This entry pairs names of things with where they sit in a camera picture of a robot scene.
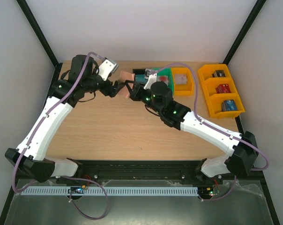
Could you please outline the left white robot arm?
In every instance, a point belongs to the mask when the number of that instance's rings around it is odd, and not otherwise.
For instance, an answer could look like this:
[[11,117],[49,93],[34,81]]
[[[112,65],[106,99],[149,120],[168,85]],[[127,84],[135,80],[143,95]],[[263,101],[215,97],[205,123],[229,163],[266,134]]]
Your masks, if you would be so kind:
[[114,97],[118,83],[109,77],[118,68],[118,63],[102,58],[97,62],[88,55],[76,55],[71,68],[53,83],[45,106],[24,140],[17,148],[9,148],[6,159],[14,165],[14,173],[22,172],[38,182],[51,177],[72,177],[80,164],[72,159],[46,158],[49,144],[63,120],[81,102],[86,93],[100,91],[105,96]]

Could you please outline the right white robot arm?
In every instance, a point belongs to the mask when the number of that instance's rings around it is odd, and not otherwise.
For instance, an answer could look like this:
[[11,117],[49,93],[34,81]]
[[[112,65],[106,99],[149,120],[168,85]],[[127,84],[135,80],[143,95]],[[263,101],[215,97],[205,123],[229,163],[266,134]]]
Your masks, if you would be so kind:
[[196,179],[205,184],[213,177],[231,173],[248,176],[258,156],[256,140],[252,133],[233,132],[220,127],[194,113],[189,107],[176,102],[172,91],[164,82],[155,82],[149,89],[139,82],[125,82],[129,97],[141,101],[172,128],[196,135],[215,145],[224,155],[205,158],[198,165]]

